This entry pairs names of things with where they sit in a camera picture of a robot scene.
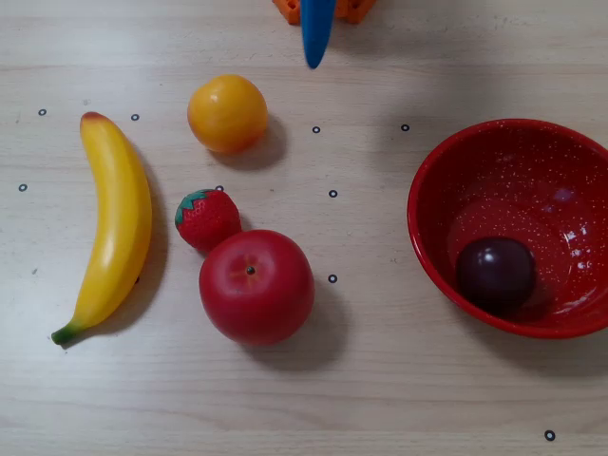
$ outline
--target banana tip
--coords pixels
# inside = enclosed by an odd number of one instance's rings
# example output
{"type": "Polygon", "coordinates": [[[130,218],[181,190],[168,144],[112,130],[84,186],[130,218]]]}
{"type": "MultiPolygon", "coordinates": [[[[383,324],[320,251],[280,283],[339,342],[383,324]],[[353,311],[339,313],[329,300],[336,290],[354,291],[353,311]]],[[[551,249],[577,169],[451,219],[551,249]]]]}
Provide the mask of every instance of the banana tip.
{"type": "Polygon", "coordinates": [[[66,343],[72,341],[79,333],[79,330],[67,324],[61,330],[51,334],[50,338],[57,345],[65,345],[66,343]]]}
{"type": "Polygon", "coordinates": [[[99,112],[87,112],[85,114],[83,114],[82,119],[80,120],[80,123],[82,124],[84,121],[101,121],[101,120],[106,120],[107,117],[106,116],[102,116],[99,112]]]}

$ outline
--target red bowl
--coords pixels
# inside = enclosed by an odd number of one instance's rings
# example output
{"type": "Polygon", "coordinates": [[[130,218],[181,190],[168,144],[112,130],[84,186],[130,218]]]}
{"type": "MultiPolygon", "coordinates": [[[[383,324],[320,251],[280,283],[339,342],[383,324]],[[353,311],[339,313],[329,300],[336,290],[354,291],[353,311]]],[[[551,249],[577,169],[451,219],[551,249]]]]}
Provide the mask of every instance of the red bowl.
{"type": "Polygon", "coordinates": [[[423,162],[408,199],[411,242],[435,285],[469,314],[510,333],[576,337],[608,326],[608,152],[553,123],[471,126],[423,162]],[[534,293],[509,316],[458,292],[456,258],[471,241],[524,243],[534,293]]]}

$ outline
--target orange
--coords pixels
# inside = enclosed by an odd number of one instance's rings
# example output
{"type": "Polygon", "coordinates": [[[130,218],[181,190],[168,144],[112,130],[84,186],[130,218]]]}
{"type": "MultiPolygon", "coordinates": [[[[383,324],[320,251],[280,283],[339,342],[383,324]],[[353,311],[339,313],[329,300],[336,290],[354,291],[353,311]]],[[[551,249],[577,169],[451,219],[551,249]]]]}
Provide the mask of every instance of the orange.
{"type": "Polygon", "coordinates": [[[188,105],[188,122],[208,149],[235,154],[264,134],[268,108],[250,81],[236,74],[224,74],[194,93],[188,105]]]}

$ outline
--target fake fruit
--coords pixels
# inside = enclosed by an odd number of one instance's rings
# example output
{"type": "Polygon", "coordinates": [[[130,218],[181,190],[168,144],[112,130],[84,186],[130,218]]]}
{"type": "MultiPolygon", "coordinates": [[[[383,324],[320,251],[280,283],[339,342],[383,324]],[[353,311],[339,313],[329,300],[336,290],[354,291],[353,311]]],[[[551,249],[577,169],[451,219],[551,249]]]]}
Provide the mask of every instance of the fake fruit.
{"type": "Polygon", "coordinates": [[[97,234],[72,319],[52,337],[65,344],[108,318],[140,274],[150,245],[152,203],[142,163],[108,118],[87,112],[80,134],[97,189],[97,234]]]}
{"type": "Polygon", "coordinates": [[[523,304],[532,295],[535,261],[517,240],[485,237],[471,242],[460,253],[456,276],[466,299],[498,314],[523,304]]]}
{"type": "Polygon", "coordinates": [[[188,106],[188,122],[197,139],[220,154],[235,154],[266,130],[268,109],[261,92],[236,74],[224,74],[199,88],[188,106]]]}
{"type": "Polygon", "coordinates": [[[274,231],[232,236],[204,261],[200,297],[213,324],[247,345],[272,345],[302,326],[314,302],[313,272],[300,248],[274,231]]]}
{"type": "Polygon", "coordinates": [[[237,207],[219,190],[186,196],[175,215],[175,226],[183,240],[204,253],[241,231],[237,207]]]}

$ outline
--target banana stem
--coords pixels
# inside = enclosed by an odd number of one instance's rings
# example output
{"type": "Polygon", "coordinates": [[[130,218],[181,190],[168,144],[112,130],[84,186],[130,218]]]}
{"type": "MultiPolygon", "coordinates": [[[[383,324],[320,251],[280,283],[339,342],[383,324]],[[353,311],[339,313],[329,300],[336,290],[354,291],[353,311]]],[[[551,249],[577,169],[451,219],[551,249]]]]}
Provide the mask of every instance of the banana stem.
{"type": "Polygon", "coordinates": [[[57,345],[64,345],[80,333],[79,330],[67,323],[61,330],[54,332],[50,338],[57,345]]]}

